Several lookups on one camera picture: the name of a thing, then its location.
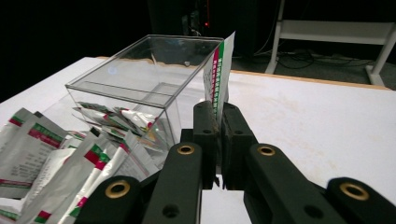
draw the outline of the black equipment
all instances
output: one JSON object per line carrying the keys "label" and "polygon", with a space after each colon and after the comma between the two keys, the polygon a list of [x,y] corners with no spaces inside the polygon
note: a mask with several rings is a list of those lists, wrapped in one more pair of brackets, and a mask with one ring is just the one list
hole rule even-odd
{"label": "black equipment", "polygon": [[396,223],[396,207],[363,182],[338,177],[326,189],[307,180],[277,147],[258,143],[239,108],[224,104],[221,129],[210,102],[193,110],[164,167],[138,182],[113,176],[82,207],[77,224],[200,223],[202,189],[243,190],[252,223]]}

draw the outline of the packet pile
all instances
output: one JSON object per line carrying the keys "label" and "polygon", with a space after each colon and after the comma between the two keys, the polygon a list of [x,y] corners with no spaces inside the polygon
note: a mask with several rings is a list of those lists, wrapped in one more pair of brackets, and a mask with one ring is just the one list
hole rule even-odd
{"label": "packet pile", "polygon": [[[161,169],[161,163],[139,142],[154,117],[120,108],[131,118],[140,118],[140,123],[131,122],[100,105],[83,105],[78,110],[95,124],[88,132],[65,131],[25,108],[3,126],[1,223],[74,223],[81,207],[106,179],[128,175],[142,181]],[[9,201],[19,208],[2,204]]]}

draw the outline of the table surface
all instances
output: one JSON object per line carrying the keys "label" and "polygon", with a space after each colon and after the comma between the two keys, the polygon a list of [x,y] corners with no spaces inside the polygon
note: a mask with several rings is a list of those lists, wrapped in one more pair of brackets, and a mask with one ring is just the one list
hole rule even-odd
{"label": "table surface", "polygon": [[[0,104],[44,111],[64,86],[104,59],[83,58]],[[396,204],[396,92],[383,87],[232,71],[229,102],[261,143],[279,147],[312,182],[358,179]],[[242,191],[204,190],[201,223],[249,223]]]}

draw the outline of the white packet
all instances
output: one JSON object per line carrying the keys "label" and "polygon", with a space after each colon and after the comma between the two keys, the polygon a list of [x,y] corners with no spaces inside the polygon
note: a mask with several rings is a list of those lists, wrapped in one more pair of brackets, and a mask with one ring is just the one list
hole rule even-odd
{"label": "white packet", "polygon": [[130,110],[123,107],[115,107],[115,110],[123,115],[126,119],[131,121],[135,126],[137,126],[143,132],[147,132],[151,125],[155,122],[156,117],[143,112],[138,112]]}
{"label": "white packet", "polygon": [[117,149],[114,146],[108,145],[103,152],[100,153],[99,161],[96,162],[95,167],[88,178],[84,181],[84,184],[76,192],[73,192],[69,196],[69,200],[64,201],[57,210],[55,210],[50,216],[48,223],[64,223],[67,215],[73,211],[76,204],[80,202],[85,193],[92,187],[92,184],[98,179],[98,176],[102,173],[106,165],[112,161],[114,154]]}
{"label": "white packet", "polygon": [[74,147],[53,150],[46,159],[40,173],[38,174],[33,186],[25,197],[21,214],[25,212],[26,207],[40,193],[40,191],[50,182],[58,170],[64,165],[66,160],[73,154],[76,149]]}
{"label": "white packet", "polygon": [[72,192],[82,187],[99,160],[102,148],[108,144],[107,135],[92,128],[67,163],[26,207],[17,223],[45,223]]}
{"label": "white packet", "polygon": [[0,154],[7,146],[7,143],[14,137],[22,124],[28,120],[33,113],[25,108],[18,110],[2,127],[0,131]]}
{"label": "white packet", "polygon": [[67,131],[36,112],[8,142],[0,157],[0,197],[23,198]]}
{"label": "white packet", "polygon": [[0,223],[15,223],[21,215],[22,204],[22,200],[0,198]]}
{"label": "white packet", "polygon": [[129,156],[115,175],[133,176],[137,180],[142,181],[160,170],[155,160],[150,157],[139,142],[136,142],[134,146],[130,145],[132,142],[126,142],[126,144],[130,149]]}
{"label": "white packet", "polygon": [[204,68],[205,99],[212,102],[218,124],[221,124],[224,102],[228,101],[228,79],[233,59],[234,36],[235,32],[215,49]]}
{"label": "white packet", "polygon": [[105,119],[106,114],[97,110],[88,109],[84,107],[74,107],[76,111],[80,112],[84,117],[91,119],[101,125],[112,125],[107,119]]}
{"label": "white packet", "polygon": [[124,161],[128,158],[128,154],[131,152],[131,148],[137,144],[137,139],[134,134],[128,132],[125,135],[124,143],[121,143],[117,148],[116,153],[113,158],[106,164],[102,172],[97,176],[92,185],[85,191],[81,191],[78,195],[78,201],[73,204],[73,206],[69,207],[67,212],[64,214],[62,219],[58,223],[63,224],[71,224],[76,221],[78,214],[84,205],[85,202],[89,199],[89,197],[93,194],[96,188],[105,180],[113,176],[124,163]]}

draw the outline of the transparent container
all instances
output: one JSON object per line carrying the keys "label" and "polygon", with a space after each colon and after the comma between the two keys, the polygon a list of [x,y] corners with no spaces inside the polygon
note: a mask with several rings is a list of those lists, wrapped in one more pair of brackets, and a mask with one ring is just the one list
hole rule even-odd
{"label": "transparent container", "polygon": [[181,129],[192,128],[193,106],[205,99],[204,67],[222,41],[147,35],[65,86],[76,104],[123,107],[155,117],[140,139],[154,140],[155,150],[166,151],[179,142]]}

